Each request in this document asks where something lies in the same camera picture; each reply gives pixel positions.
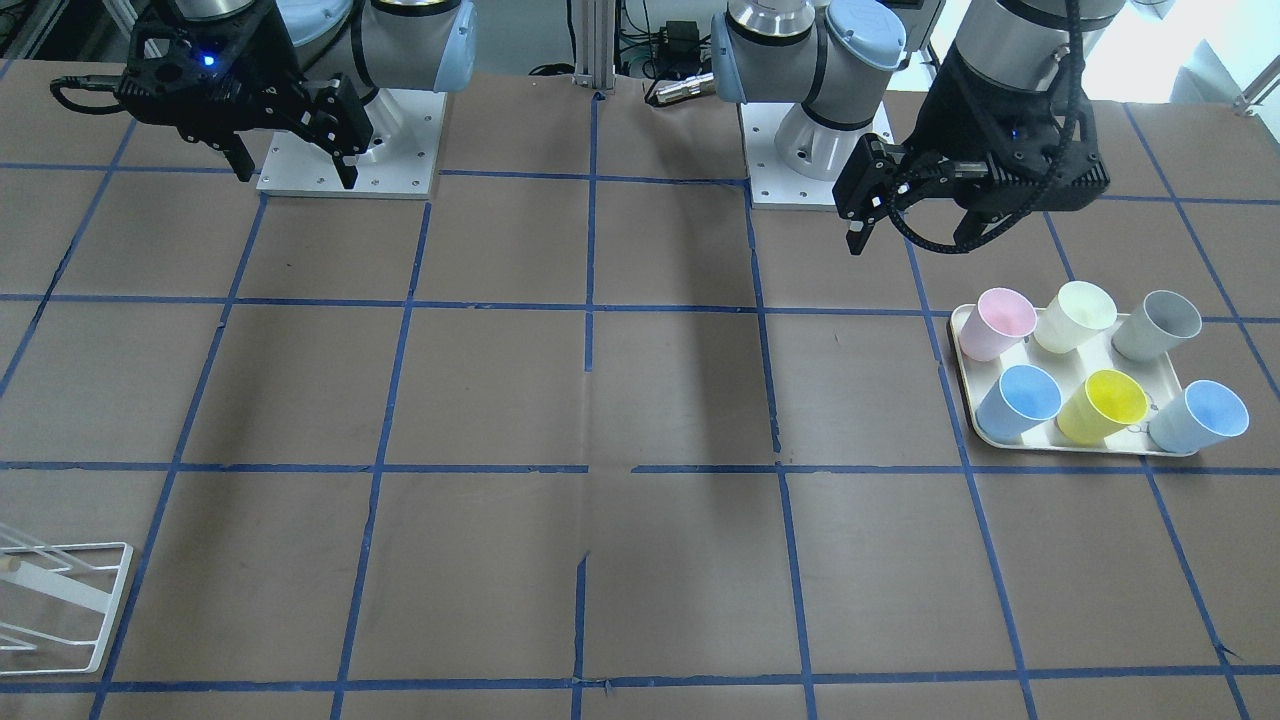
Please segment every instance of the tray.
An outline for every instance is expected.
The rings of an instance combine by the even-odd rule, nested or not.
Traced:
[[[986,443],[1005,450],[1053,450],[1062,452],[1102,452],[1110,455],[1153,455],[1162,457],[1188,457],[1194,452],[1167,452],[1157,446],[1147,433],[1151,419],[1165,404],[1174,400],[1183,392],[1181,383],[1178,382],[1178,373],[1169,354],[1164,354],[1149,363],[1137,363],[1120,355],[1111,347],[1111,336],[1119,329],[1120,323],[1129,315],[1119,315],[1116,324],[1111,325],[1097,336],[1089,338],[1084,345],[1062,355],[1056,355],[1041,347],[1034,340],[1027,338],[1010,347],[1000,357],[988,363],[979,363],[968,357],[960,351],[960,328],[964,327],[969,315],[973,314],[974,305],[961,305],[951,313],[951,322],[947,329],[951,336],[951,347],[955,348],[956,364],[960,369],[960,386],[964,391],[965,409],[969,415],[969,424],[973,432]],[[1044,310],[1037,307],[1036,314]],[[1018,439],[1000,442],[995,441],[978,427],[977,411],[982,398],[996,384],[1000,374],[1006,368],[1014,365],[1036,365],[1048,373],[1062,389],[1065,402],[1071,393],[1079,388],[1084,379],[1097,370],[1115,369],[1138,380],[1138,384],[1147,392],[1149,410],[1137,425],[1103,438],[1101,443],[1079,445],[1062,434],[1057,429],[1057,423],[1048,420],[1025,433]]]

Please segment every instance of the plastic cup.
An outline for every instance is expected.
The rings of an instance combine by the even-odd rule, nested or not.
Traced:
[[[1080,445],[1094,445],[1147,416],[1147,393],[1120,370],[1098,370],[1062,405],[1057,427]]]
[[[1116,322],[1116,304],[1101,287],[1071,281],[1044,309],[1036,342],[1050,352],[1070,352]]]
[[[992,439],[1010,441],[1050,420],[1062,407],[1062,391],[1033,365],[1014,365],[1000,374],[974,414]]]
[[[1151,439],[1169,452],[1196,452],[1249,429],[1249,410],[1230,388],[1196,380],[1156,413]]]
[[[1116,334],[1111,346],[1130,360],[1146,363],[1199,334],[1199,310],[1181,295],[1169,290],[1148,293]]]
[[[986,363],[1018,345],[1036,329],[1036,306],[1020,292],[993,287],[980,296],[960,328],[960,351]]]

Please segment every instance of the wire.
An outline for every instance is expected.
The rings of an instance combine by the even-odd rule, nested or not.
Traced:
[[[1018,224],[1019,220],[1034,211],[1036,205],[1044,199],[1044,195],[1047,195],[1050,190],[1057,187],[1057,183],[1062,179],[1061,173],[1059,172],[1062,167],[1062,159],[1066,156],[1068,146],[1070,146],[1071,140],[1075,137],[1075,126],[1080,110],[1080,95],[1083,94],[1080,85],[1084,76],[1084,41],[1080,32],[1080,0],[1066,0],[1066,24],[1069,37],[1068,46],[1070,47],[1070,53],[1068,54],[1068,67],[1071,73],[1066,100],[1066,120],[1059,129],[1057,146],[1052,150],[1053,156],[1050,159],[1048,169],[1044,170],[1044,174],[1041,176],[1039,181],[1036,183],[1036,191],[1032,192],[1020,208],[1005,218],[1004,222],[982,233],[973,242],[966,245],[943,245],[927,240],[906,224],[906,218],[902,217],[902,210],[897,206],[900,196],[896,192],[896,188],[902,184],[909,184],[913,179],[923,176],[920,173],[904,173],[897,178],[893,178],[893,192],[890,196],[887,210],[890,222],[893,223],[893,227],[902,233],[902,237],[909,240],[913,245],[931,252],[941,252],[943,255],[961,255],[972,252],[1009,232],[1015,224]]]
[[[119,78],[108,76],[65,76],[49,83],[49,92],[59,105],[82,115],[114,115],[124,110],[124,105],[81,105],[63,94],[64,90],[88,90],[91,92],[111,92]]]

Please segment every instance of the blue cup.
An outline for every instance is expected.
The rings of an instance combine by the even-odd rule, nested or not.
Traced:
[[[982,432],[1011,441],[1051,420],[1062,409],[1062,391],[1048,373],[1033,365],[1014,365],[1000,374],[975,418]]]
[[[1196,452],[1249,429],[1249,410],[1230,388],[1196,380],[1151,420],[1151,439],[1169,452]]]

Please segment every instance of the light yellow cup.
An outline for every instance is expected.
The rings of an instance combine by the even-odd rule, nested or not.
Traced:
[[[1098,370],[1084,380],[1057,414],[1062,434],[1094,445],[1147,416],[1147,393],[1119,370]]]

